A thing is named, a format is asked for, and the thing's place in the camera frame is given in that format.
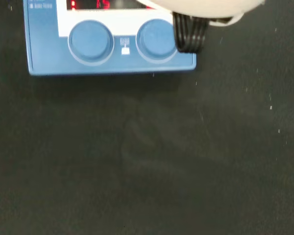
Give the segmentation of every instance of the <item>black wire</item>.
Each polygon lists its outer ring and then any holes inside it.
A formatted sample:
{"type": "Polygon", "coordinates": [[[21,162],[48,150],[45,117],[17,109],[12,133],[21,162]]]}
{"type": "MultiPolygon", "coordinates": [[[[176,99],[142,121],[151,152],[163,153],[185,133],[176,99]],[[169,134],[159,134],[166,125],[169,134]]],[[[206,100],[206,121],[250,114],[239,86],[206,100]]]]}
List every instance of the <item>black wire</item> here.
{"type": "Polygon", "coordinates": [[[173,12],[174,37],[177,50],[200,53],[210,19],[191,17],[173,12]]]}

